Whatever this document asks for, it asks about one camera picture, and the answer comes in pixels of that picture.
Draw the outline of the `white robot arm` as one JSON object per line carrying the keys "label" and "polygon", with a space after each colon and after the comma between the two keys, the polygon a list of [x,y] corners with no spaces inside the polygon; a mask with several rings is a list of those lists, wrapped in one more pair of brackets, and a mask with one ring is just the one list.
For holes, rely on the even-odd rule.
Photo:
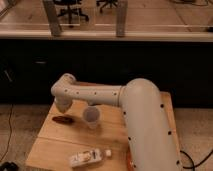
{"label": "white robot arm", "polygon": [[72,74],[63,74],[51,87],[57,108],[65,112],[72,101],[120,107],[135,171],[181,171],[172,129],[158,87],[136,78],[126,85],[77,85]]}

